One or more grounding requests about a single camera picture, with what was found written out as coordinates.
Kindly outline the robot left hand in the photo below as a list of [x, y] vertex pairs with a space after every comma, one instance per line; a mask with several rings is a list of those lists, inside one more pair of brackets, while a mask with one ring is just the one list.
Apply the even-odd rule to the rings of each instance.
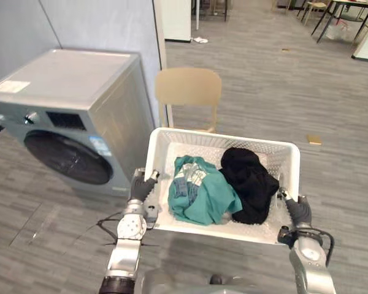
[[129, 200], [139, 200], [144, 202], [155, 184], [158, 182], [159, 172], [153, 170], [151, 176], [145, 179], [145, 169], [137, 168], [134, 171], [131, 180], [131, 188], [129, 191]]

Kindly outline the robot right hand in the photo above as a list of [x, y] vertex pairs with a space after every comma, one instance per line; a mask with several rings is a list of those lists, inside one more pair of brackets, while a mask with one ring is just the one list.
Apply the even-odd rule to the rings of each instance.
[[299, 195], [297, 201], [295, 201], [283, 187], [279, 188], [277, 195], [278, 198], [285, 201], [285, 205], [295, 228], [312, 227], [312, 210], [307, 197]]

